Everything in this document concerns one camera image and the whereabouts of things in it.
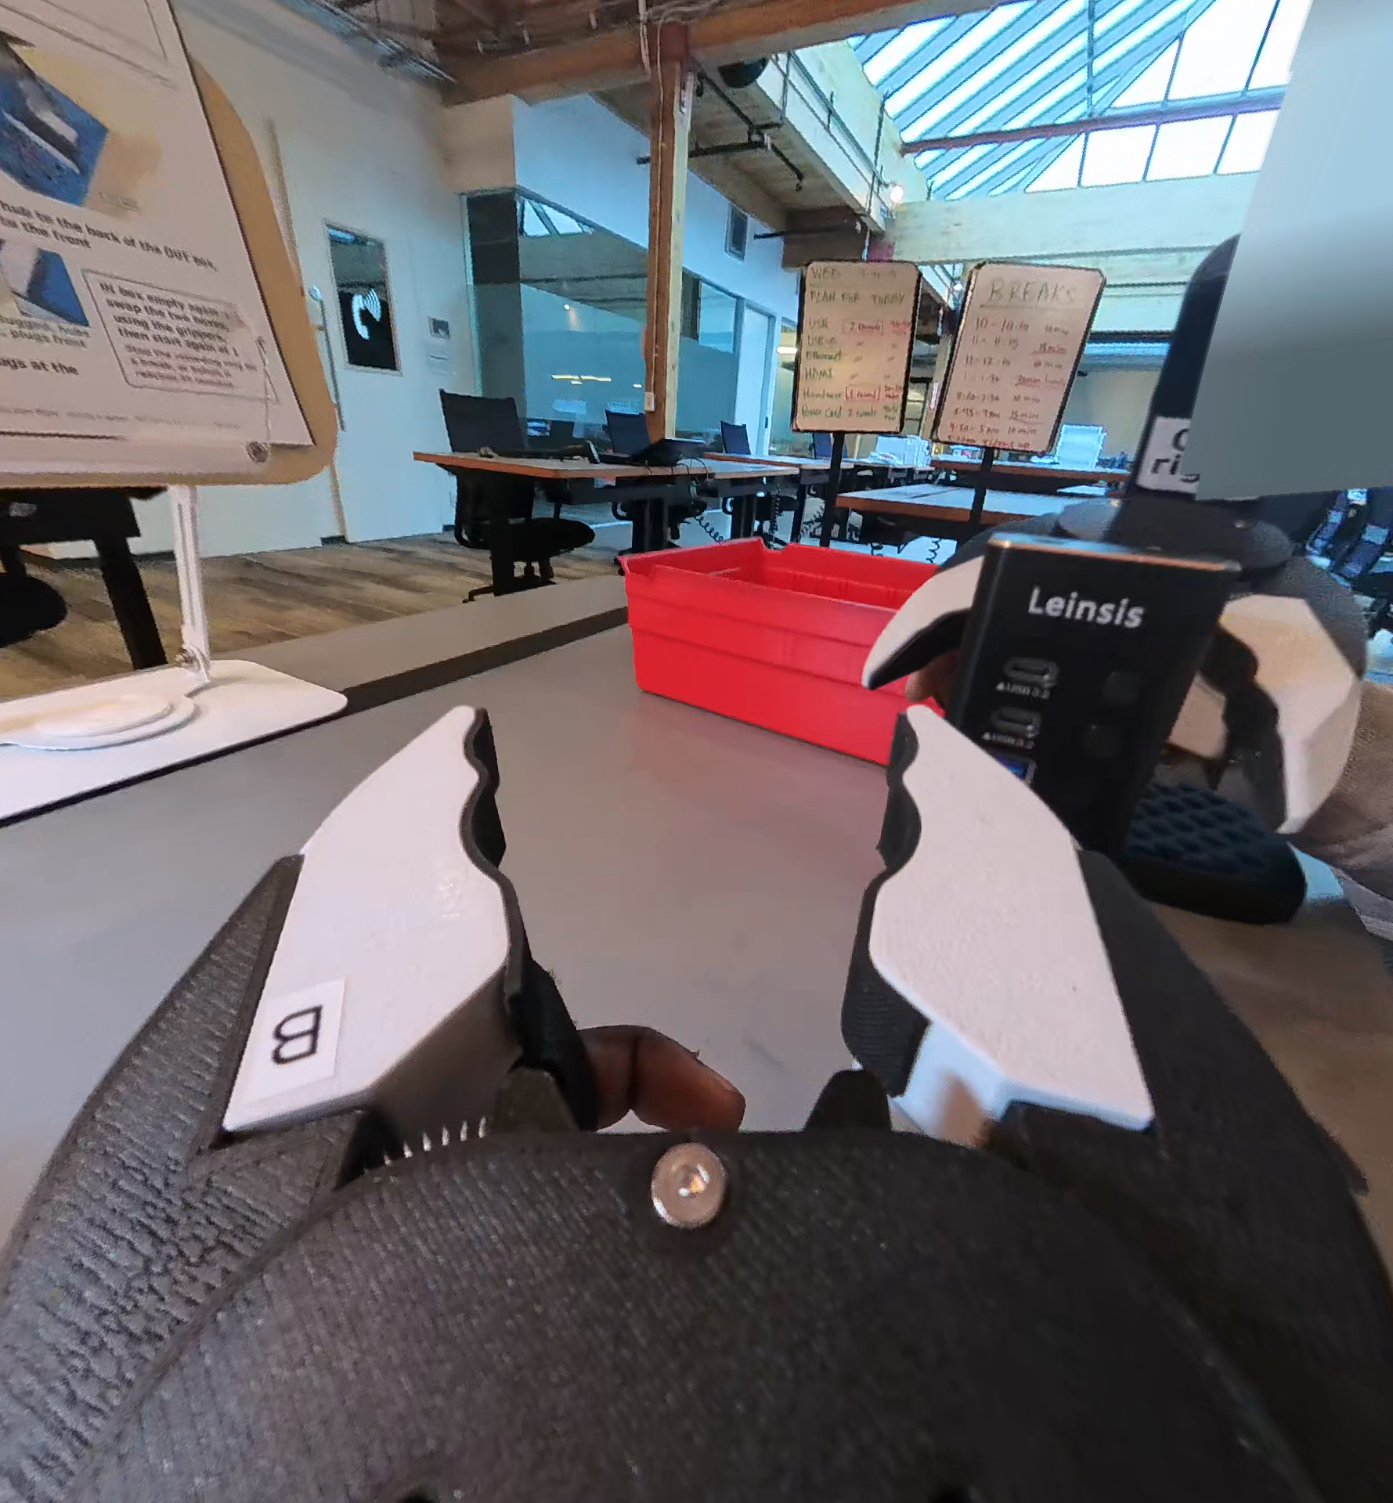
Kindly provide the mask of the black office chair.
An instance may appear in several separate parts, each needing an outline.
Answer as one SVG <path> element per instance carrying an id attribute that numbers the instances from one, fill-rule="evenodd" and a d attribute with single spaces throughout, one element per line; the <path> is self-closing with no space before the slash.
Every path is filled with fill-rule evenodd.
<path id="1" fill-rule="evenodd" d="M 463 548 L 487 553 L 490 564 L 489 585 L 465 599 L 554 585 L 555 560 L 593 542 L 589 523 L 566 517 L 571 485 L 512 466 L 530 456 L 514 399 L 441 389 L 439 402 L 450 453 L 481 459 L 481 466 L 439 464 L 457 482 L 452 536 Z"/>

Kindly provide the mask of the red plastic bin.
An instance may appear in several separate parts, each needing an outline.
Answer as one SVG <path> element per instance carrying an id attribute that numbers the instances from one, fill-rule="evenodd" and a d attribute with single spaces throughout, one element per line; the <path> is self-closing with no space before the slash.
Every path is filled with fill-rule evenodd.
<path id="1" fill-rule="evenodd" d="M 886 765 L 907 709 L 864 665 L 931 574 L 921 560 L 762 539 L 622 561 L 641 690 Z"/>

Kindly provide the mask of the white instruction sign stand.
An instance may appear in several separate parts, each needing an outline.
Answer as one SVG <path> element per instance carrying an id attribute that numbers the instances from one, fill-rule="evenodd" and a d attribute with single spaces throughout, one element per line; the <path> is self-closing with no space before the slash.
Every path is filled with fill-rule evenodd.
<path id="1" fill-rule="evenodd" d="M 285 485 L 339 424 L 253 140 L 198 63 L 159 114 L 169 211 L 145 230 L 56 219 L 89 318 L 77 348 L 0 323 L 0 488 Z"/>

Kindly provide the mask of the glass skylight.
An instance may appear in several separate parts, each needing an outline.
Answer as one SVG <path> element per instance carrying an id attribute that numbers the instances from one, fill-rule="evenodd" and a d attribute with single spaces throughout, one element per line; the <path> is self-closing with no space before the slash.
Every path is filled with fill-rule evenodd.
<path id="1" fill-rule="evenodd" d="M 926 179 L 966 200 L 1257 173 L 1307 1 L 1021 1 L 849 46 Z"/>

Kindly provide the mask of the printed instruction sheet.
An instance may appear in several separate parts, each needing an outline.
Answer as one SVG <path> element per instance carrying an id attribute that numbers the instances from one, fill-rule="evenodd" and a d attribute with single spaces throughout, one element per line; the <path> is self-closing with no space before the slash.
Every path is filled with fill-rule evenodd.
<path id="1" fill-rule="evenodd" d="M 170 3 L 0 3 L 0 435 L 310 443 Z"/>

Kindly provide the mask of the black frame desk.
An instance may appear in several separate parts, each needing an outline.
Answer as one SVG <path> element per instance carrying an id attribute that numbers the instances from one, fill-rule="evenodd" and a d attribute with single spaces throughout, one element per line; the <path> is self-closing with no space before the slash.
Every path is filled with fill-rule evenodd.
<path id="1" fill-rule="evenodd" d="M 7 575 L 27 575 L 26 547 L 91 542 L 134 668 L 167 663 L 155 610 L 129 547 L 132 537 L 142 536 L 132 502 L 161 493 L 161 486 L 0 488 L 0 561 Z"/>

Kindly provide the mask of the handwritten whiteboard on stand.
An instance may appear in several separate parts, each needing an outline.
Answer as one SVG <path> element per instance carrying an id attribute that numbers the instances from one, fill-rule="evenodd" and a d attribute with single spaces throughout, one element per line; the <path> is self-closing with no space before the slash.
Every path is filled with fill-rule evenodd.
<path id="1" fill-rule="evenodd" d="M 794 432 L 832 437 L 819 544 L 834 540 L 846 435 L 902 434 L 923 275 L 900 259 L 816 259 L 800 289 Z"/>
<path id="2" fill-rule="evenodd" d="M 1094 267 L 980 261 L 969 273 L 931 437 L 980 450 L 969 518 L 983 520 L 1001 451 L 1051 451 L 1096 319 Z"/>

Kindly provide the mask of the black multi-port usb hub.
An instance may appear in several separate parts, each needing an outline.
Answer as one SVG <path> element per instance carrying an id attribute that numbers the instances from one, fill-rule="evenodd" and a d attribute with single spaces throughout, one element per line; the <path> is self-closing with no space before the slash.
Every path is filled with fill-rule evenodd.
<path id="1" fill-rule="evenodd" d="M 1064 536 L 993 536 L 948 722 L 1086 849 L 1120 854 L 1239 564 Z"/>

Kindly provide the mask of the wooden support column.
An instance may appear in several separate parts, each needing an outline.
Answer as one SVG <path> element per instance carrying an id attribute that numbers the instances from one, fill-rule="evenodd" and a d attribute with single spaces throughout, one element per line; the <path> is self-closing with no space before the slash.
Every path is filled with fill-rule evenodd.
<path id="1" fill-rule="evenodd" d="M 695 76 L 689 27 L 641 19 L 649 68 L 649 257 L 646 405 L 654 439 L 676 431 L 684 230 Z"/>

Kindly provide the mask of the black wall poster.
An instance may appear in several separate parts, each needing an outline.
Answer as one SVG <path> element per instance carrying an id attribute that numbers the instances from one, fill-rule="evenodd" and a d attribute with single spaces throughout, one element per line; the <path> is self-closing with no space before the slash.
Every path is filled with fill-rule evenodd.
<path id="1" fill-rule="evenodd" d="M 349 367 L 399 373 L 387 249 L 380 238 L 326 224 Z"/>

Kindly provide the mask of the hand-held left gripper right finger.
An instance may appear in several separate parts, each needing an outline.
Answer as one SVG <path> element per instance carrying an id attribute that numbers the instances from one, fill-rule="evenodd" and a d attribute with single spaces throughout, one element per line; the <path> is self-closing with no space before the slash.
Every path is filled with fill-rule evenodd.
<path id="1" fill-rule="evenodd" d="M 907 1127 L 972 1143 L 1037 1105 L 1148 1129 L 1155 1107 L 1083 852 L 1045 803 L 910 707 L 894 727 L 878 852 L 842 1037 Z"/>

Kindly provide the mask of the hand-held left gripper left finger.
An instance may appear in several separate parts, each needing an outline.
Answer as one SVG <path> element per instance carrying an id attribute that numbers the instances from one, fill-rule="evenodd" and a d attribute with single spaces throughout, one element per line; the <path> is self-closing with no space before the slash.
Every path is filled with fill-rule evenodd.
<path id="1" fill-rule="evenodd" d="M 223 1118 L 228 1134 L 368 1110 L 474 1129 L 517 1067 L 592 1127 L 592 1064 L 503 871 L 498 758 L 454 707 L 358 784 L 299 855 Z"/>

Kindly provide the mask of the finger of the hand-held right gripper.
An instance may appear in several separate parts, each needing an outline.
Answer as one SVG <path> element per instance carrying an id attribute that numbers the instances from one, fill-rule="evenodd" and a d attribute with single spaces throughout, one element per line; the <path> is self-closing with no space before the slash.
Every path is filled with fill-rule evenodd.
<path id="1" fill-rule="evenodd" d="M 943 567 L 905 599 L 870 649 L 865 688 L 878 690 L 919 674 L 961 647 L 981 569 L 981 560 Z"/>
<path id="2" fill-rule="evenodd" d="M 1177 714 L 1172 750 L 1296 835 L 1342 781 L 1363 680 L 1311 606 L 1250 593 L 1226 604 Z"/>

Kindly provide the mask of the long wooden office desk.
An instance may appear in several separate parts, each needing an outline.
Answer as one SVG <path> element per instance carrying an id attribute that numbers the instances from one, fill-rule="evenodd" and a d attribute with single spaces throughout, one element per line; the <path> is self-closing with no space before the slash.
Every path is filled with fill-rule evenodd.
<path id="1" fill-rule="evenodd" d="M 530 478 L 536 483 L 601 488 L 609 504 L 624 507 L 633 526 L 633 552 L 649 553 L 671 544 L 670 507 L 686 496 L 732 498 L 737 537 L 751 537 L 757 521 L 757 498 L 781 480 L 800 478 L 797 461 L 768 461 L 754 456 L 697 455 L 667 466 L 590 458 L 552 458 L 543 453 L 503 456 L 496 453 L 414 451 L 414 459 L 454 475 Z"/>

